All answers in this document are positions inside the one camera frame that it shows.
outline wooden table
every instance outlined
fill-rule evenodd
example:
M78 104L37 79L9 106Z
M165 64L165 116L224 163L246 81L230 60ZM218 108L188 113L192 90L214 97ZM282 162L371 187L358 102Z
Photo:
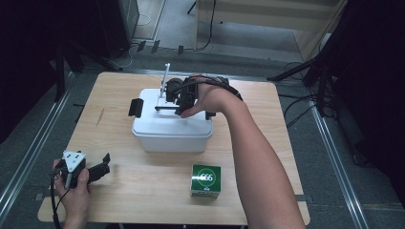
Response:
M206 150L192 153L145 153L132 133L130 102L145 88L158 88L162 77L145 74L102 73L77 123L68 150L86 153L87 167L111 155L111 173L92 183L93 222L246 225L234 174L230 134L222 114L213 118L214 133ZM258 126L285 166L296 195L303 195L280 102L273 84L231 80ZM190 197L194 163L222 168L222 191L217 199ZM299 201L306 224L307 204ZM51 199L38 212L52 221ZM58 215L65 218L63 207Z
M214 0L196 3L195 48L199 22L211 21ZM294 30L306 61L325 35L333 32L346 3L347 0L217 0L214 20Z

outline white plastic box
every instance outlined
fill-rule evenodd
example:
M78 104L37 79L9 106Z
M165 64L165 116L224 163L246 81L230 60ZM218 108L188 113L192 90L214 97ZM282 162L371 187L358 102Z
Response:
M205 150L212 136L212 120L205 120L205 112L181 118L174 110L159 110L155 107L176 106L159 99L159 89L144 89L141 117L136 117L132 132L140 140L146 152L200 153Z

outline box lid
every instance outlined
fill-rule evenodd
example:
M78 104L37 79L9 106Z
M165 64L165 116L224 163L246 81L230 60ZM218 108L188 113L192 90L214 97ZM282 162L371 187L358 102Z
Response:
M159 89L144 89L139 98L143 99L141 117L135 118L133 133L136 136L161 137L210 137L212 120L205 120L205 112L188 118L181 118L174 110L157 111ZM172 103L164 106L176 106Z

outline green box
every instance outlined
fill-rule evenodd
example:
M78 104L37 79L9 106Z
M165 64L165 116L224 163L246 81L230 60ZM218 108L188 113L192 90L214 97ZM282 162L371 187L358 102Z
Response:
M191 197L217 198L221 192L221 167L193 165Z

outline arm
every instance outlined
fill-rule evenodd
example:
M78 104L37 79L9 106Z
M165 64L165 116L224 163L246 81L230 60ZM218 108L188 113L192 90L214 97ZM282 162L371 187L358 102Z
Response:
M65 229L86 227L90 204L90 195L87 187L88 180L89 171L83 169L78 176L77 187L71 189L62 199L62 204L66 210L66 220L63 227ZM61 176L58 176L58 179L54 181L54 186L59 198L61 198L66 193Z
M202 84L199 101L181 116L200 111L221 112L227 119L249 228L305 228L286 171L246 104L224 89Z

